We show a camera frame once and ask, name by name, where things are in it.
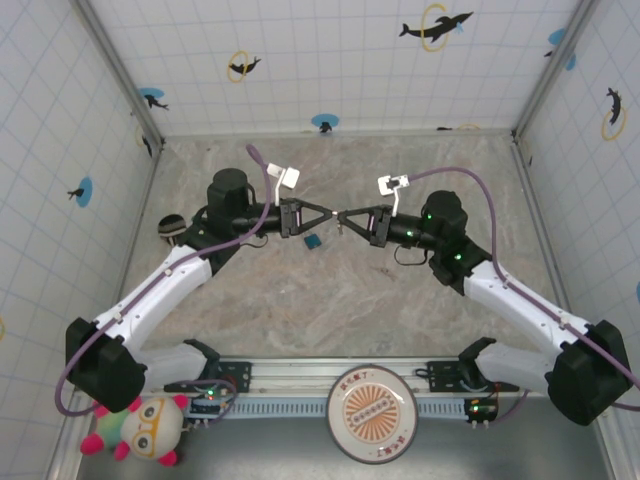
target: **tiled wall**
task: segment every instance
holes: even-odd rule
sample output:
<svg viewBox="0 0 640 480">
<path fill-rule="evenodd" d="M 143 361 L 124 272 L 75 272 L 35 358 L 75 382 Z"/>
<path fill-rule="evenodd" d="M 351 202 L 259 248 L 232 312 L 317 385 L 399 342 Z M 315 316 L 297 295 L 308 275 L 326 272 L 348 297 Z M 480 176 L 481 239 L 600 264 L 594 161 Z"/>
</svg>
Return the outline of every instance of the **tiled wall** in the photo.
<svg viewBox="0 0 640 480">
<path fill-rule="evenodd" d="M 528 135 L 531 175 L 574 310 L 617 325 L 640 374 L 640 2 L 602 0 L 576 56 Z"/>
<path fill-rule="evenodd" d="M 2 479 L 42 477 L 66 325 L 117 294 L 152 167 L 136 125 L 67 0 L 0 3 Z"/>
<path fill-rule="evenodd" d="M 172 135 L 317 131 L 322 113 L 334 131 L 511 128 L 578 0 L 93 4 L 137 85 L 161 91 L 169 110 L 151 111 Z M 473 14 L 426 51 L 419 33 L 399 35 L 427 9 L 426 29 Z M 260 60 L 244 77 L 228 67 L 242 51 Z"/>
</svg>

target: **yellow ring sticker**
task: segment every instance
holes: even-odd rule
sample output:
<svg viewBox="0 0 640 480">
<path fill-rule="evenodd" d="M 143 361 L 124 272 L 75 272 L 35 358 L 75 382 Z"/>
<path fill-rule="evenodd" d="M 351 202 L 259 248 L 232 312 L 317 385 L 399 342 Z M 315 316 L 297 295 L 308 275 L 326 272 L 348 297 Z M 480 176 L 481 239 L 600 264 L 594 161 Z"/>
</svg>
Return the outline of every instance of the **yellow ring sticker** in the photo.
<svg viewBox="0 0 640 480">
<path fill-rule="evenodd" d="M 614 135 L 611 135 L 611 136 L 607 135 L 607 121 L 611 118 L 611 116 L 613 115 L 613 112 L 609 110 L 607 114 L 604 116 L 604 118 L 602 119 L 602 132 L 601 132 L 602 138 L 607 142 L 610 142 L 618 138 L 622 133 L 622 131 L 624 130 L 624 127 L 626 127 L 627 125 L 627 110 L 622 106 L 620 107 L 620 110 L 622 111 L 622 115 L 623 115 L 622 126 L 620 127 L 620 130 L 618 130 Z"/>
<path fill-rule="evenodd" d="M 133 136 L 136 139 L 136 145 L 138 145 L 139 147 L 142 147 L 144 145 L 144 142 L 142 141 L 142 127 L 140 125 L 138 125 L 136 127 L 136 131 L 133 133 Z"/>
<path fill-rule="evenodd" d="M 240 55 L 244 57 L 244 68 L 242 69 L 242 76 L 240 78 L 233 78 L 231 76 L 231 64 Z M 233 83 L 240 83 L 242 80 L 244 80 L 244 77 L 247 76 L 247 68 L 249 68 L 249 54 L 244 50 L 238 50 L 233 54 L 233 57 L 231 57 L 231 60 L 229 60 L 229 65 L 227 65 L 227 78 Z"/>
<path fill-rule="evenodd" d="M 447 46 L 447 42 L 449 41 L 449 34 L 447 33 L 444 36 L 444 42 L 442 42 L 442 45 L 440 45 L 440 46 L 438 46 L 436 48 L 431 48 L 424 42 L 424 28 L 425 28 L 424 22 L 427 19 L 427 15 L 429 15 L 429 12 L 431 10 L 433 10 L 434 8 L 439 8 L 443 12 L 447 11 L 447 9 L 444 8 L 441 4 L 433 3 L 433 4 L 429 5 L 425 9 L 424 13 L 422 14 L 422 22 L 420 22 L 420 39 L 422 40 L 422 48 L 424 48 L 426 52 L 431 52 L 431 53 L 439 52 L 440 50 L 442 50 L 444 47 Z"/>
</svg>

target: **stone floor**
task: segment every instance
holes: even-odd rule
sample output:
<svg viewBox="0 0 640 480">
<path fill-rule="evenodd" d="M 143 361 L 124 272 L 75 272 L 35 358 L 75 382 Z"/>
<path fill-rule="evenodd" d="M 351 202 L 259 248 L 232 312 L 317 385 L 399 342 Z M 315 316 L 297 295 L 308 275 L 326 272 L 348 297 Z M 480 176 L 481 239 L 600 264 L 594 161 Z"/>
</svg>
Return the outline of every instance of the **stone floor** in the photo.
<svg viewBox="0 0 640 480">
<path fill-rule="evenodd" d="M 254 143 L 265 161 L 290 165 L 301 178 L 290 196 L 332 210 L 388 203 L 376 179 L 444 165 L 476 171 L 493 194 L 498 254 L 512 274 L 552 299 L 550 280 L 506 135 L 211 138 L 169 140 L 162 154 L 126 279 L 125 291 L 169 252 L 156 233 L 169 213 L 191 216 L 206 203 L 213 174 L 246 171 L 259 199 L 264 187 L 245 151 Z M 469 214 L 467 233 L 488 249 L 489 212 L 480 188 L 461 174 L 416 182 L 402 191 L 400 211 L 418 215 L 427 195 L 454 190 Z M 322 246 L 272 235 L 261 250 L 243 248 L 212 280 L 187 297 L 145 347 L 195 337 L 226 355 L 413 356 L 457 354 L 482 336 L 532 348 L 506 320 L 440 285 L 428 266 L 402 267 L 395 246 L 371 247 L 334 220 L 315 229 Z M 404 262 L 421 252 L 401 250 Z"/>
</svg>

